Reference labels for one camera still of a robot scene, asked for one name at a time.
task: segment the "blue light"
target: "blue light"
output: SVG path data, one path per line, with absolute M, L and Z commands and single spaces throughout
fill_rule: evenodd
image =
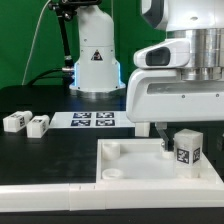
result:
M 77 63 L 75 63 L 75 66 L 74 66 L 74 86 L 77 86 Z
M 121 85 L 121 64 L 118 62 L 118 78 L 119 78 L 119 84 Z

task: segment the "metal bracket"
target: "metal bracket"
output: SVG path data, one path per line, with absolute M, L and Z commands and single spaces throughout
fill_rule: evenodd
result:
M 164 150 L 168 151 L 169 138 L 167 137 L 167 135 L 166 135 L 166 133 L 164 131 L 164 130 L 167 129 L 167 123 L 165 123 L 165 122 L 156 122 L 155 123 L 155 127 L 156 127 L 156 130 L 159 133 L 159 136 L 164 140 L 164 143 L 165 143 L 165 145 L 163 146 Z

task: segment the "triangle warning sticker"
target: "triangle warning sticker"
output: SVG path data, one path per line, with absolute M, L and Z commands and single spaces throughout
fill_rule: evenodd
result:
M 101 57 L 101 54 L 98 50 L 96 50 L 96 52 L 94 53 L 91 60 L 92 61 L 103 61 L 103 58 Z

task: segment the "green background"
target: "green background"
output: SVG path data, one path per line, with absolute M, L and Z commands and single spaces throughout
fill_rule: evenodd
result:
M 0 88 L 21 85 L 40 12 L 47 0 L 0 1 Z M 140 0 L 103 0 L 100 8 L 115 24 L 116 58 L 121 63 L 122 80 L 127 83 L 134 71 L 134 52 L 165 38 L 140 16 Z M 72 56 L 79 57 L 76 18 L 66 23 Z M 55 12 L 46 9 L 40 26 L 26 82 L 48 69 L 64 65 L 60 30 Z M 38 84 L 60 84 L 58 80 Z

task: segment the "cube with marker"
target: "cube with marker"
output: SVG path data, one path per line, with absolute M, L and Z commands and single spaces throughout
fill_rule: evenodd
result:
M 184 129 L 174 136 L 175 172 L 179 177 L 199 178 L 203 133 Z
M 49 128 L 50 118 L 47 115 L 35 116 L 27 124 L 28 138 L 42 138 Z
M 31 111 L 17 111 L 3 119 L 5 132 L 18 132 L 25 128 L 28 122 L 32 119 Z

